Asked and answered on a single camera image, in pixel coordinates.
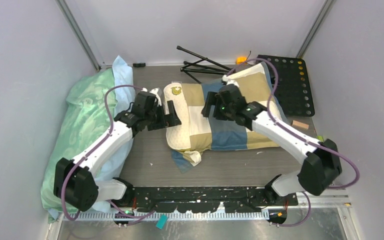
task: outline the black mounting plate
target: black mounting plate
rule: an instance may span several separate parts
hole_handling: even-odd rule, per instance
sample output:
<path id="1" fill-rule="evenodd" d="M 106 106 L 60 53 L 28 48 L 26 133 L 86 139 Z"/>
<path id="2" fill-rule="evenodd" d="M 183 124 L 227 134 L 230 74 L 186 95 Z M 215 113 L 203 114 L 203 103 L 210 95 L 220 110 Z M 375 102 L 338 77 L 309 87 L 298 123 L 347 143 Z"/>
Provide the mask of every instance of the black mounting plate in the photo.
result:
<path id="1" fill-rule="evenodd" d="M 205 187 L 134 187 L 134 196 L 128 205 L 120 207 L 131 208 L 135 202 L 139 212 L 193 213 L 215 212 L 223 202 L 226 213 L 260 212 L 259 207 L 268 206 L 265 202 L 263 187 L 256 186 L 205 186 Z M 297 206 L 297 195 L 289 194 L 279 199 L 271 206 Z"/>

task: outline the green fabric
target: green fabric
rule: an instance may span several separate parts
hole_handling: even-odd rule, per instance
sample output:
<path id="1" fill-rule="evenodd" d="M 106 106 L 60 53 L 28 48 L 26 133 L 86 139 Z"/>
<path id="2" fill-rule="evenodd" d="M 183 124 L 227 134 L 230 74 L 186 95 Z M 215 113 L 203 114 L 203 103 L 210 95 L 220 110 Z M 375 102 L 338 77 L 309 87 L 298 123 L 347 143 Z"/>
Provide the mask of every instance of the green fabric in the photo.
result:
<path id="1" fill-rule="evenodd" d="M 61 158 L 70 159 L 89 147 L 110 126 L 104 95 L 114 87 L 113 70 L 108 69 L 91 77 L 84 77 L 70 90 L 68 109 L 46 168 L 40 195 L 43 208 L 62 211 L 61 199 L 54 195 L 55 166 Z M 108 95 L 110 112 L 114 112 L 116 95 Z M 69 213 L 76 208 L 67 204 Z"/>

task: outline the pillow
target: pillow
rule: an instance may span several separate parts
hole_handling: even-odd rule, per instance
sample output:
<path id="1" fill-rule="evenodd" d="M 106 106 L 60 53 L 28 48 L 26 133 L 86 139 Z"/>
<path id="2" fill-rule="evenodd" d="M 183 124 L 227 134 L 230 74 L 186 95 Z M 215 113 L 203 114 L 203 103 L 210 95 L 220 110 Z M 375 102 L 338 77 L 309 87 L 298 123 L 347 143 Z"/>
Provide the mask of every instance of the pillow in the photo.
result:
<path id="1" fill-rule="evenodd" d="M 70 90 L 66 102 L 67 112 L 55 143 L 55 148 L 49 158 L 43 179 L 40 195 L 43 207 L 55 219 L 62 210 L 61 199 L 54 195 L 55 166 L 61 158 L 71 159 L 89 147 L 110 126 L 104 104 L 104 94 L 115 85 L 133 84 L 132 68 L 117 57 L 112 69 L 84 77 Z M 114 116 L 129 107 L 135 98 L 135 90 L 131 87 L 118 88 L 108 94 L 107 101 Z M 123 168 L 133 140 L 120 147 L 102 166 L 95 181 L 111 180 L 118 177 Z M 97 202 L 92 207 L 95 210 L 107 212 L 108 202 Z M 67 206 L 69 213 L 75 213 L 76 208 Z"/>
<path id="2" fill-rule="evenodd" d="M 244 71 L 232 74 L 247 102 L 259 102 L 267 106 L 271 92 L 270 76 L 267 67 L 257 64 Z M 173 149 L 172 158 L 182 173 L 199 164 L 205 150 L 232 151 L 268 147 L 278 147 L 268 137 L 239 126 L 233 121 L 203 117 L 208 92 L 218 92 L 222 87 L 220 79 L 203 84 L 173 82 L 164 88 L 165 104 L 172 100 L 182 124 L 166 130 L 168 146 Z M 273 114 L 284 118 L 281 107 L 274 98 L 270 102 Z"/>

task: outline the wooden block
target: wooden block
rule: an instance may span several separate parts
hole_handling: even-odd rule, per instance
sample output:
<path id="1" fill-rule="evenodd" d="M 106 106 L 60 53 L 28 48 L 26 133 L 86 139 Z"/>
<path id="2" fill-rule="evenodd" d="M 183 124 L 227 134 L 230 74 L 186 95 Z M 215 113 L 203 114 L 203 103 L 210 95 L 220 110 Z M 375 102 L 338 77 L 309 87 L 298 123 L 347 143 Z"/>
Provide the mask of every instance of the wooden block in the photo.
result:
<path id="1" fill-rule="evenodd" d="M 299 128 L 305 129 L 305 130 L 308 130 L 310 127 L 308 124 L 305 124 L 305 123 L 302 123 L 302 122 L 296 121 L 296 120 L 292 121 L 292 126 L 299 127 Z"/>

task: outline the perforated black board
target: perforated black board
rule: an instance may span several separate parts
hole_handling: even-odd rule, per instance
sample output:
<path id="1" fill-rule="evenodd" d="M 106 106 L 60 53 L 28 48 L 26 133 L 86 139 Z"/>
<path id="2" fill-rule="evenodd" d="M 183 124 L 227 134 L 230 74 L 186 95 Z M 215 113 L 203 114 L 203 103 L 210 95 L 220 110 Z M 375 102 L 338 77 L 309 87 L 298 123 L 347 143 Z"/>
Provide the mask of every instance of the perforated black board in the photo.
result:
<path id="1" fill-rule="evenodd" d="M 286 115 L 314 116 L 313 97 L 307 73 L 306 62 L 301 58 L 258 55 L 276 67 L 279 73 L 279 84 L 274 95 Z M 275 83 L 275 75 L 269 67 L 271 83 Z"/>

